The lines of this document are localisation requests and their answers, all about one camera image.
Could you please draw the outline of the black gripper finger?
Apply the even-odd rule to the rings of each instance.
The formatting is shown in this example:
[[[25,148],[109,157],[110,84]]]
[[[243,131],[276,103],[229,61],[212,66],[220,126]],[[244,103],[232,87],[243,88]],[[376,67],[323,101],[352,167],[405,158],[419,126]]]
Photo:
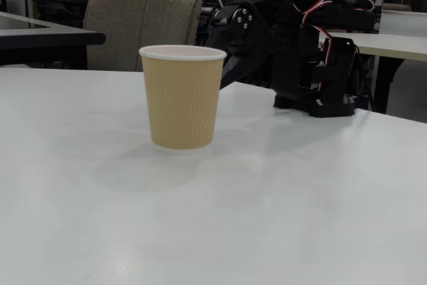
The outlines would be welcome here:
[[[246,58],[230,56],[224,64],[220,89],[227,87],[248,73]]]

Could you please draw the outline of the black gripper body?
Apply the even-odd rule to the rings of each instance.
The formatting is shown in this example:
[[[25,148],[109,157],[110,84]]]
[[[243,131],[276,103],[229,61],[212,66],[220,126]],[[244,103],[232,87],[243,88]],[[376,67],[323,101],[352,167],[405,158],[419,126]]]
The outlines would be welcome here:
[[[253,72],[272,63],[272,28],[265,23],[212,23],[206,46],[226,52],[224,72]]]

